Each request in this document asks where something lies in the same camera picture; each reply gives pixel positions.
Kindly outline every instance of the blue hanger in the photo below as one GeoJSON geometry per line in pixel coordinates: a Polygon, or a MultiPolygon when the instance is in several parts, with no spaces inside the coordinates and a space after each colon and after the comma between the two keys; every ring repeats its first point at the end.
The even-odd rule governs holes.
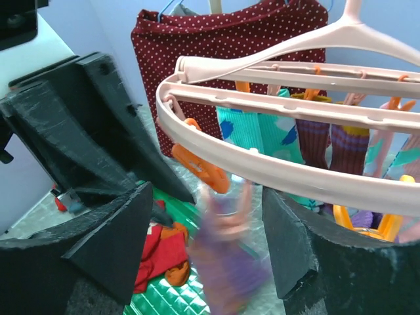
{"type": "MultiPolygon", "coordinates": [[[[286,5],[289,5],[289,0],[284,0],[284,3],[286,5]]],[[[331,4],[329,5],[329,8],[328,8],[327,12],[331,11],[331,9],[333,8],[333,6],[334,6],[334,0],[331,0],[331,4]]]]}
{"type": "MultiPolygon", "coordinates": [[[[162,9],[162,11],[160,11],[158,14],[157,14],[157,21],[160,23],[160,21],[161,21],[161,19],[162,19],[162,14],[169,8],[169,6],[172,4],[172,3],[174,3],[175,2],[175,0],[170,0],[170,2],[168,2],[168,4],[167,5],[165,5],[165,7],[162,9]]],[[[184,2],[184,0],[181,0],[181,1],[179,1],[178,2],[178,5],[180,5],[182,2],[184,2]]]]}

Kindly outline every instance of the blurry purple object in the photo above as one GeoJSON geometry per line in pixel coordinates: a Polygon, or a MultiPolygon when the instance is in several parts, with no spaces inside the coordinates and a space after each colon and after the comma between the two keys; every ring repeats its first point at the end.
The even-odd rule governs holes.
{"type": "Polygon", "coordinates": [[[263,266],[262,261],[243,248],[240,237],[225,239],[224,236],[229,234],[221,234],[220,231],[226,226],[225,222],[219,222],[223,217],[230,217],[232,222],[238,222],[243,227],[242,220],[235,221],[235,217],[247,213],[246,209],[237,211],[238,204],[245,205],[245,208],[250,206],[249,191],[246,192],[246,187],[244,190],[239,200],[228,196],[211,196],[208,191],[203,193],[207,198],[207,211],[188,248],[212,315],[238,314],[269,276],[268,268],[263,266]]]}

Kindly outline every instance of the red cloth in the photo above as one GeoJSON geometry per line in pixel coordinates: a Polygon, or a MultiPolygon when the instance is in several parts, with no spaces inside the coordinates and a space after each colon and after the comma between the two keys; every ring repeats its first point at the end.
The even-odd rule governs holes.
{"type": "Polygon", "coordinates": [[[188,259],[184,234],[178,233],[161,240],[161,231],[162,225],[150,223],[134,293],[145,292],[148,280],[165,273],[166,270],[178,266],[188,259]]]}
{"type": "MultiPolygon", "coordinates": [[[[248,56],[286,39],[327,25],[328,13],[316,0],[265,0],[229,14],[201,16],[163,15],[142,10],[131,33],[144,88],[152,111],[162,153],[171,156],[173,143],[156,125],[156,89],[172,75],[180,56],[231,59],[248,56]]],[[[325,62],[324,49],[287,54],[275,60],[325,62]]],[[[235,89],[234,82],[215,80],[202,85],[235,89]]],[[[252,93],[266,94],[266,86],[251,85],[252,93]]],[[[180,102],[187,118],[194,118],[204,133],[222,138],[216,108],[180,102]]]]}
{"type": "Polygon", "coordinates": [[[166,203],[164,200],[155,200],[155,202],[162,208],[166,209],[166,203]]]}

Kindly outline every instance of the plastic clothespin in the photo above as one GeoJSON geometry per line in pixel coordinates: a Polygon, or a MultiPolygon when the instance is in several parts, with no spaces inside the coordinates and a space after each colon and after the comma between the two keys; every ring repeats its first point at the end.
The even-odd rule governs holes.
{"type": "MultiPolygon", "coordinates": [[[[406,78],[408,78],[408,75],[403,74],[398,78],[398,82],[403,82],[406,78]]],[[[415,103],[416,103],[415,100],[409,100],[403,106],[400,106],[401,99],[402,98],[399,96],[391,97],[391,99],[389,100],[388,109],[400,110],[402,112],[409,112],[415,106],[415,103]]]]}
{"type": "Polygon", "coordinates": [[[249,85],[249,82],[235,81],[235,87],[236,87],[236,90],[239,92],[245,92],[245,93],[251,92],[251,87],[249,85]]]}
{"type": "MultiPolygon", "coordinates": [[[[322,75],[321,68],[319,66],[315,66],[315,75],[322,75]]],[[[320,94],[321,90],[313,90],[313,89],[306,89],[303,95],[304,100],[313,100],[315,97],[320,94]]]]}
{"type": "MultiPolygon", "coordinates": [[[[403,175],[400,178],[401,182],[415,182],[414,178],[409,175],[403,175]]],[[[403,217],[401,215],[386,214],[383,216],[378,229],[374,228],[357,228],[353,227],[350,216],[348,215],[347,208],[342,205],[333,206],[335,222],[349,230],[377,238],[379,240],[393,242],[402,226],[403,217]]]]}
{"type": "MultiPolygon", "coordinates": [[[[279,69],[280,69],[278,64],[274,64],[271,68],[274,71],[279,71],[279,69]]],[[[281,88],[282,88],[281,85],[269,84],[269,85],[267,85],[267,95],[278,96],[281,88]]]]}
{"type": "MultiPolygon", "coordinates": [[[[360,79],[365,79],[367,73],[362,70],[362,76],[360,79]]],[[[344,99],[343,105],[356,105],[358,106],[361,101],[363,101],[366,97],[366,94],[358,94],[358,93],[348,93],[346,98],[344,99]]]]}
{"type": "MultiPolygon", "coordinates": [[[[194,119],[187,118],[184,122],[201,131],[200,126],[194,119]]],[[[226,173],[216,165],[201,159],[179,143],[172,147],[172,155],[187,170],[209,185],[215,192],[225,194],[229,191],[229,179],[226,173]]]]}

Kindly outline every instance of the hanging clothes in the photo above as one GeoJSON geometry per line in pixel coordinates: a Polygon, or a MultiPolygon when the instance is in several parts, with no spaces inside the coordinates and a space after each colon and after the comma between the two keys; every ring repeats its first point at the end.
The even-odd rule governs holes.
{"type": "MultiPolygon", "coordinates": [[[[291,97],[303,99],[304,94],[293,94],[291,97]]],[[[325,96],[315,96],[313,101],[331,103],[332,99],[325,96]]],[[[327,169],[326,150],[329,146],[330,124],[296,119],[296,128],[305,164],[319,169],[327,169]]]]}
{"type": "MultiPolygon", "coordinates": [[[[180,56],[231,59],[248,56],[327,24],[327,11],[316,0],[266,0],[230,14],[167,16],[157,22],[157,12],[142,10],[131,39],[148,102],[156,123],[156,89],[173,74],[180,56]]],[[[285,61],[325,62],[325,49],[300,51],[276,58],[285,61]]],[[[234,90],[233,82],[216,80],[203,86],[234,90]]],[[[264,85],[252,93],[265,94],[264,85]]],[[[180,102],[186,117],[194,118],[204,133],[222,139],[215,107],[180,102]]],[[[171,156],[173,143],[157,126],[161,151],[171,156]]]]}
{"type": "MultiPolygon", "coordinates": [[[[290,97],[289,90],[282,89],[278,96],[290,97]]],[[[217,117],[225,141],[247,150],[256,148],[261,154],[291,161],[290,154],[285,156],[282,150],[282,141],[287,137],[291,126],[283,123],[282,116],[219,107],[217,117]]]]}

